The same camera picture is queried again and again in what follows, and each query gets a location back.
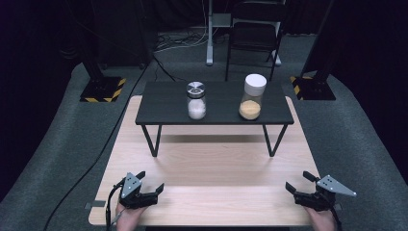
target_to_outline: black chair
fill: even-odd
[[[286,18],[287,7],[279,2],[242,1],[234,6],[231,12],[225,81],[228,81],[231,50],[268,53],[266,62],[273,58],[269,76],[269,80],[272,80]]]

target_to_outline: light stand base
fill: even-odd
[[[336,100],[326,81],[312,77],[291,77],[294,93],[299,100]]]
[[[81,94],[81,102],[115,102],[119,97],[126,79],[104,77],[89,81]]]

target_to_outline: black table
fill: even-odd
[[[244,82],[203,82],[206,87],[206,115],[200,120],[189,117],[186,86],[188,82],[148,82],[140,103],[136,124],[141,126],[153,157],[157,157],[163,125],[253,125],[264,128],[269,156],[273,157],[293,117],[280,86],[268,83],[262,100],[260,116],[245,120],[239,107]],[[159,125],[153,146],[146,125]],[[283,125],[273,150],[267,125]]]

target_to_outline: gray carpet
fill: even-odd
[[[272,82],[281,85],[293,100],[320,175],[331,174],[358,193],[355,198],[337,197],[343,206],[339,216],[344,230],[408,230],[408,187],[352,92],[330,76],[328,83],[336,101],[298,101],[294,95],[290,77],[300,73],[314,39],[283,38],[280,50],[283,64],[275,69]],[[215,44],[213,66],[205,65],[205,52],[205,45],[201,45],[170,49],[155,56],[178,78],[223,81],[226,42]],[[268,76],[268,69],[231,66],[230,79],[242,81],[250,72]],[[52,217],[48,230],[105,229],[89,224],[89,210],[85,206],[93,201],[98,190],[115,142],[118,128],[115,125],[127,99],[142,94],[146,81],[171,79],[156,62],[152,62],[142,76],[142,70],[136,66],[110,67],[104,74],[127,80],[117,101],[81,103],[80,94],[89,76],[81,64],[73,70],[64,100],[48,133],[0,204],[0,230],[42,230],[59,201],[99,155],[93,169]],[[295,227],[291,230],[312,229]]]

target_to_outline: plastic container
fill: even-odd
[[[267,79],[260,74],[246,76],[240,105],[240,115],[244,119],[254,120],[261,114],[262,96],[266,85]]]
[[[205,116],[205,86],[202,83],[191,82],[187,85],[187,107],[190,118],[201,119]]]

